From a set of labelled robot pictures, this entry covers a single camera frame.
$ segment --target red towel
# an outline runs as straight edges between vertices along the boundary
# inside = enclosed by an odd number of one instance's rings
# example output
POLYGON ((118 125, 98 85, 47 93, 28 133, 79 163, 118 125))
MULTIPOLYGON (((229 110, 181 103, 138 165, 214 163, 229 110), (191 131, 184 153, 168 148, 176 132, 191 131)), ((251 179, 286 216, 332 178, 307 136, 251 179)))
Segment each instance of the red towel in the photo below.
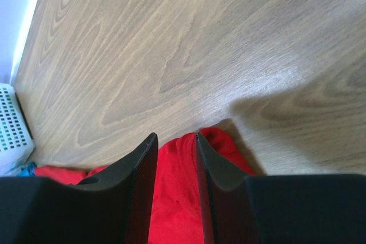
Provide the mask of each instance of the red towel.
MULTIPOLYGON (((200 131, 211 146, 226 159, 249 174, 254 172, 236 148, 231 137, 216 127, 200 131)), ((204 235, 196 172, 196 134, 189 133, 163 145, 158 154, 149 244, 203 244, 204 235)), ((62 183, 76 184, 89 173, 56 167, 35 169, 36 175, 62 183)))

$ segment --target red fabric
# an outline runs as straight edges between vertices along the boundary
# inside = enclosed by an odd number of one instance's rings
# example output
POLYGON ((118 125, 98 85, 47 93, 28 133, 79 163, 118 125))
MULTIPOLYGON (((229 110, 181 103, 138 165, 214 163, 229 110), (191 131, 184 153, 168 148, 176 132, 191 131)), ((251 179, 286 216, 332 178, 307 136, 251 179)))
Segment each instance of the red fabric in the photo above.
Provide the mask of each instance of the red fabric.
MULTIPOLYGON (((232 138, 216 127, 200 131, 211 146, 236 166, 254 175, 232 138)), ((204 243, 200 198, 196 172, 196 134, 190 133, 169 141, 158 154, 149 244, 204 243)), ((77 183, 88 174, 56 167, 35 169, 36 175, 49 176, 62 183, 77 183)))

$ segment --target wood grain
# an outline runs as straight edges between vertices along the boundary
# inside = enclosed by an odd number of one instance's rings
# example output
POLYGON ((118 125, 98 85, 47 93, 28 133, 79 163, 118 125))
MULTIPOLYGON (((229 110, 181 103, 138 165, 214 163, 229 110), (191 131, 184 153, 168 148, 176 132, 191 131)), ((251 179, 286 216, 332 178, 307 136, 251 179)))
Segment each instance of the wood grain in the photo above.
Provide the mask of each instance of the wood grain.
POLYGON ((40 165, 230 119, 269 174, 366 173, 366 0, 39 0, 15 88, 40 165))

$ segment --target laundry basket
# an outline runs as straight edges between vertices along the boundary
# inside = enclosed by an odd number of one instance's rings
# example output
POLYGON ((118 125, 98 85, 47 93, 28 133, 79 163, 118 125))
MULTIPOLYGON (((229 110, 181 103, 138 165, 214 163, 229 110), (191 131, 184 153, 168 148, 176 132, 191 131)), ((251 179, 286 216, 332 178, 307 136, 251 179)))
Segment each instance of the laundry basket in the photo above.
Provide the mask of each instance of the laundry basket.
POLYGON ((33 150, 14 88, 0 83, 0 176, 19 172, 33 150))

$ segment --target wooden floor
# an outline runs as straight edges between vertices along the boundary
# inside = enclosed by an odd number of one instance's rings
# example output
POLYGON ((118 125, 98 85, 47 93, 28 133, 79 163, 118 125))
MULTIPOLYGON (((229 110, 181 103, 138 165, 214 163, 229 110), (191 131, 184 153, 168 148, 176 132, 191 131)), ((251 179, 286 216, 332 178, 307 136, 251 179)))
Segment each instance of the wooden floor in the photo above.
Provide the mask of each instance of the wooden floor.
POLYGON ((266 173, 366 173, 365 76, 366 0, 39 0, 15 88, 40 165, 222 121, 266 173))

